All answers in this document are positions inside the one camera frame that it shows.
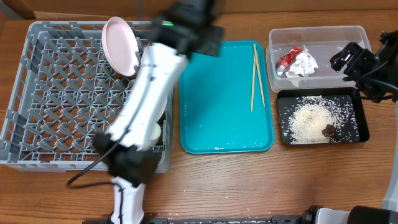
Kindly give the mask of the white paper cup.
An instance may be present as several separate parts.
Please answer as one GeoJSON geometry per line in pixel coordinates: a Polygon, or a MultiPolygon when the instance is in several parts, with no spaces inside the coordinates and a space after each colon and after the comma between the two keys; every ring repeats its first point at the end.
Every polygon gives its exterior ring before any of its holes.
{"type": "Polygon", "coordinates": [[[160,136],[162,134],[162,129],[160,127],[160,125],[158,123],[154,123],[152,132],[150,134],[150,138],[149,138],[149,146],[153,147],[157,144],[160,136]]]}

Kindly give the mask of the white napkin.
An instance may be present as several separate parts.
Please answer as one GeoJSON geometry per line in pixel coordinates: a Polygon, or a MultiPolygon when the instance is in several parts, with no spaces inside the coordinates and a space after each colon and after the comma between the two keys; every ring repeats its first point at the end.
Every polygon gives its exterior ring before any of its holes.
{"type": "Polygon", "coordinates": [[[315,58],[309,54],[306,46],[303,46],[303,50],[295,57],[294,63],[289,67],[289,70],[285,73],[286,77],[308,77],[315,73],[318,69],[318,64],[315,58]]]}

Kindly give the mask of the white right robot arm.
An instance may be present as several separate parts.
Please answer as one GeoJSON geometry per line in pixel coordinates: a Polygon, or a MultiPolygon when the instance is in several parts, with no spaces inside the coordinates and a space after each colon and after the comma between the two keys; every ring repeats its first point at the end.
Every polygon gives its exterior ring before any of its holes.
{"type": "MultiPolygon", "coordinates": [[[[364,100],[374,103],[391,100],[397,115],[397,31],[383,31],[380,49],[374,54],[351,42],[330,59],[331,68],[354,81],[364,100]]],[[[312,205],[297,223],[385,223],[397,224],[397,148],[394,149],[391,176],[382,207],[356,205],[351,210],[334,210],[312,205]]]]}

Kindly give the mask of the red snack wrapper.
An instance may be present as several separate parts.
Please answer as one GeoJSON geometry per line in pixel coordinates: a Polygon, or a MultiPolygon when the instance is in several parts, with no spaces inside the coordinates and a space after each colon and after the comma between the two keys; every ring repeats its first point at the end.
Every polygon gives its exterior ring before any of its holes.
{"type": "Polygon", "coordinates": [[[284,54],[276,63],[275,70],[276,74],[281,77],[283,73],[288,69],[293,59],[303,51],[303,48],[293,47],[286,54],[284,54]]]}

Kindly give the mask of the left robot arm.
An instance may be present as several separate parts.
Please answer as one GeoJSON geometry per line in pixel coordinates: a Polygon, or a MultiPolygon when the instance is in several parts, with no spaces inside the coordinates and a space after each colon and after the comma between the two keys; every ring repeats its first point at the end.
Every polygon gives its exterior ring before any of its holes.
{"type": "Polygon", "coordinates": [[[218,55],[223,29],[214,26],[213,20],[193,14],[156,17],[141,57],[136,55],[136,36],[124,19],[112,17],[103,27],[103,50],[112,68],[125,76],[137,75],[117,118],[93,138],[100,161],[113,177],[111,223],[140,223],[144,218],[145,185],[160,161],[151,152],[156,123],[192,53],[218,55]]]}

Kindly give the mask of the wooden chopstick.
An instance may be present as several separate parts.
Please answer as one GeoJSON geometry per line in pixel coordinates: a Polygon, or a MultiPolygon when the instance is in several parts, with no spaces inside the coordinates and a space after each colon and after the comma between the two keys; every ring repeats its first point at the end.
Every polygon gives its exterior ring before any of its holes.
{"type": "Polygon", "coordinates": [[[256,77],[256,58],[255,58],[255,55],[253,54],[252,85],[251,85],[251,112],[253,112],[253,109],[254,109],[255,77],[256,77]]]}
{"type": "Polygon", "coordinates": [[[256,76],[257,76],[258,83],[259,83],[262,104],[263,104],[263,106],[265,106],[264,89],[263,89],[263,85],[262,85],[261,70],[259,68],[259,59],[258,59],[256,44],[253,44],[253,50],[254,50],[254,55],[256,58],[256,76]]]}

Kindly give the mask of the large white plate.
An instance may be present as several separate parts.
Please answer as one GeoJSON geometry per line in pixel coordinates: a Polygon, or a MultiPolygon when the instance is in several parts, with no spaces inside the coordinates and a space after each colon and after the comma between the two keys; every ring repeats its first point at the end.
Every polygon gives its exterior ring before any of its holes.
{"type": "Polygon", "coordinates": [[[110,18],[102,30],[103,52],[110,66],[119,74],[131,77],[139,65],[136,36],[129,24],[120,17],[110,18]]]}

